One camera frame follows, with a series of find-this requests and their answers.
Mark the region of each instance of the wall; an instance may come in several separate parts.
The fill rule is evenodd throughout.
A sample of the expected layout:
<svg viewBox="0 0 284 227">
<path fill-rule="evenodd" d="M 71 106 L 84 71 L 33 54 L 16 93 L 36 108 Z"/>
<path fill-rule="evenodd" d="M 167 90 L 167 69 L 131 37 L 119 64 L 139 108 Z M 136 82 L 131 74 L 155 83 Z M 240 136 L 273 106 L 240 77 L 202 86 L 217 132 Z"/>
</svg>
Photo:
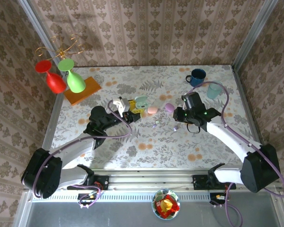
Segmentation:
<svg viewBox="0 0 284 227">
<path fill-rule="evenodd" d="M 42 145 L 55 102 L 45 75 L 34 70 L 40 45 L 17 1 L 0 0 L 0 227 L 12 224 L 20 178 Z"/>
<path fill-rule="evenodd" d="M 258 130 L 278 152 L 284 175 L 284 0 L 280 0 L 239 70 Z"/>
<path fill-rule="evenodd" d="M 32 0 L 78 66 L 232 64 L 264 0 Z"/>
</svg>

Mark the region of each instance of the gray floor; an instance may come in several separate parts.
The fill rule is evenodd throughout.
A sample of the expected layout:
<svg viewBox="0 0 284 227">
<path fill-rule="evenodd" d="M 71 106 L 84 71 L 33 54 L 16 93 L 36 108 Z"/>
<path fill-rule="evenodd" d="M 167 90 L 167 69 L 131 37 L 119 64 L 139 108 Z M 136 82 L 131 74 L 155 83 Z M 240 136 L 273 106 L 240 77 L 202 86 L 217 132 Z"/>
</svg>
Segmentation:
<svg viewBox="0 0 284 227">
<path fill-rule="evenodd" d="M 232 205 L 243 216 L 244 227 L 279 227 L 270 195 L 233 193 Z M 230 209 L 234 224 L 239 218 Z M 157 218 L 148 202 L 99 202 L 89 209 L 76 203 L 34 203 L 27 227 L 228 227 L 225 209 L 206 202 L 182 202 L 173 220 Z"/>
</svg>

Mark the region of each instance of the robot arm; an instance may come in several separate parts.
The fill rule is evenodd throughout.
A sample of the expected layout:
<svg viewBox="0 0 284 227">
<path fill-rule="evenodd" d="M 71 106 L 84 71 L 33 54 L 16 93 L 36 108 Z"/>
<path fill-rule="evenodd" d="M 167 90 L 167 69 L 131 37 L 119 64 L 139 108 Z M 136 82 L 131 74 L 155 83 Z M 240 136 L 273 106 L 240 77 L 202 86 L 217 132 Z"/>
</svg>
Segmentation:
<svg viewBox="0 0 284 227">
<path fill-rule="evenodd" d="M 178 122 L 195 124 L 204 131 L 212 134 L 226 144 L 241 160 L 242 166 L 225 166 L 218 164 L 208 171 L 211 185 L 233 182 L 245 185 L 250 191 L 258 192 L 279 177 L 271 166 L 263 160 L 251 144 L 255 145 L 280 170 L 276 150 L 270 144 L 262 145 L 237 132 L 241 137 L 250 141 L 246 144 L 230 132 L 222 122 L 221 114 L 213 109 L 206 109 L 200 96 L 192 92 L 182 96 L 185 107 L 174 111 L 174 119 Z"/>
<path fill-rule="evenodd" d="M 114 99 L 113 102 L 118 106 L 115 114 L 120 114 L 127 123 L 140 119 L 139 113 L 134 114 L 128 111 L 129 102 L 126 99 L 120 97 Z M 107 136 L 105 130 L 119 123 L 121 123 L 121 120 L 112 113 L 106 113 L 104 107 L 94 107 L 91 110 L 89 123 L 80 136 L 58 148 L 48 151 L 39 148 L 34 152 L 22 175 L 22 184 L 32 189 L 37 172 L 43 162 L 50 154 L 58 151 L 58 154 L 52 156 L 42 169 L 36 184 L 36 195 L 46 199 L 59 188 L 74 184 L 93 185 L 97 176 L 88 167 L 83 165 L 77 165 L 71 169 L 64 169 L 64 167 L 80 155 L 101 146 Z"/>
</svg>

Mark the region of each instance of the purple egg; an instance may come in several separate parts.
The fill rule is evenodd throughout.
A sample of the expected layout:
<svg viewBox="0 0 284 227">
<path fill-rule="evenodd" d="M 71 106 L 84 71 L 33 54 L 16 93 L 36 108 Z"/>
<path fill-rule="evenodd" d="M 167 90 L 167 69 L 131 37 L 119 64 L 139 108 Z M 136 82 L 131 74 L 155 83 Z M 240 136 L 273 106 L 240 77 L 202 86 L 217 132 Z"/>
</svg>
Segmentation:
<svg viewBox="0 0 284 227">
<path fill-rule="evenodd" d="M 175 107 L 173 106 L 173 104 L 166 103 L 166 104 L 165 104 L 165 109 L 166 109 L 168 112 L 173 112 L 173 111 L 175 110 Z"/>
</svg>

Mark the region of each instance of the floral tablecloth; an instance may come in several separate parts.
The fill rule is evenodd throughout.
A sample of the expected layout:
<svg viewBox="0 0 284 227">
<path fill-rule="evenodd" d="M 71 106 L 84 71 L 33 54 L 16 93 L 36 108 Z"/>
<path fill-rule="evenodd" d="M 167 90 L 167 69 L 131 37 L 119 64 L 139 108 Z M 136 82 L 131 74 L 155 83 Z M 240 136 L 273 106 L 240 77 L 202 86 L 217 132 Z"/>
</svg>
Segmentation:
<svg viewBox="0 0 284 227">
<path fill-rule="evenodd" d="M 251 137 L 249 124 L 237 85 L 229 65 L 217 66 L 145 66 L 145 67 L 105 67 L 76 68 L 84 79 L 93 77 L 101 90 L 81 103 L 71 106 L 64 99 L 52 148 L 60 146 L 86 128 L 90 110 L 97 105 L 107 106 L 112 98 L 134 99 L 148 96 L 148 103 L 159 108 L 154 115 L 144 113 L 142 118 L 131 124 L 132 134 L 122 139 L 106 139 L 96 150 L 75 159 L 69 167 L 84 164 L 91 168 L 130 168 L 130 167 L 189 167 L 210 168 L 220 162 L 237 165 L 237 156 L 221 141 L 207 132 L 191 134 L 186 124 L 175 122 L 172 113 L 164 109 L 166 103 L 182 106 L 181 95 L 192 87 L 185 81 L 195 68 L 206 71 L 207 81 L 218 80 L 226 86 L 230 102 L 225 113 L 226 121 L 245 135 Z M 222 110 L 226 95 L 220 94 L 215 100 L 207 98 L 208 85 L 197 89 L 207 108 Z M 191 131 L 197 127 L 190 126 Z M 126 126 L 120 124 L 107 130 L 108 135 L 122 135 Z"/>
</svg>

